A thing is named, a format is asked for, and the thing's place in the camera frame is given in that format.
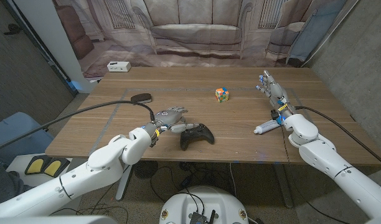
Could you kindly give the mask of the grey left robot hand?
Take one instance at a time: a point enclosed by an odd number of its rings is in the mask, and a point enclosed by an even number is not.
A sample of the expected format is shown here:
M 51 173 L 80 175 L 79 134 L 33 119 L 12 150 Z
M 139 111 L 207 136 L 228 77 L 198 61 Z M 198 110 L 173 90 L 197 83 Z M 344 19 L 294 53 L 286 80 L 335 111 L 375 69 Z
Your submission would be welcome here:
M 187 112 L 188 110 L 183 106 L 170 107 L 155 114 L 154 123 L 157 128 L 164 131 L 169 130 L 172 133 L 182 133 L 188 129 L 199 127 L 199 123 L 186 123 L 183 114 Z

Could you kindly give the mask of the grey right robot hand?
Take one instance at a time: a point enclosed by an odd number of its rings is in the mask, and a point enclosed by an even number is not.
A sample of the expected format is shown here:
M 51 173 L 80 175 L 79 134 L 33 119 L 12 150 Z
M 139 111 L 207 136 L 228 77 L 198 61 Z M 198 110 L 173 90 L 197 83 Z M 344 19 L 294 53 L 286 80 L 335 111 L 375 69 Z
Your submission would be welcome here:
M 270 104 L 276 112 L 280 121 L 284 121 L 286 118 L 295 114 L 295 108 L 289 101 L 286 90 L 275 81 L 269 71 L 264 70 L 259 76 L 260 85 L 255 88 L 262 92 L 270 101 Z

